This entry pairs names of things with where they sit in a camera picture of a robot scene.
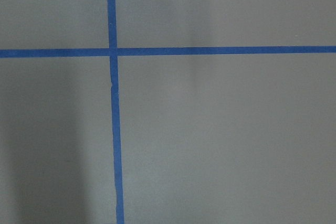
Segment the blue tape crosswise line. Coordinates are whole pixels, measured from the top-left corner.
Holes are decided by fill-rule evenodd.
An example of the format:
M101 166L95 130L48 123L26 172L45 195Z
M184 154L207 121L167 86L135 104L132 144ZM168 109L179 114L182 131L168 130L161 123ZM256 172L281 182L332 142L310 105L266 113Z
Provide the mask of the blue tape crosswise line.
M2 49L1 58L335 53L335 46Z

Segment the blue tape lengthwise line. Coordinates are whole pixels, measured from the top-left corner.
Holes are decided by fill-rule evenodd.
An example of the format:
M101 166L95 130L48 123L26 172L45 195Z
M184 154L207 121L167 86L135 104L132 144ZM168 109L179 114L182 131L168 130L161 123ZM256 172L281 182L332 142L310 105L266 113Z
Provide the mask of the blue tape lengthwise line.
M124 223L123 181L122 181L122 155L120 133L120 107L119 107L119 72L118 72L118 45L116 0L108 2L108 30L109 30L109 60L111 79L111 115L113 136L113 165L114 185L116 193L116 220L118 224Z

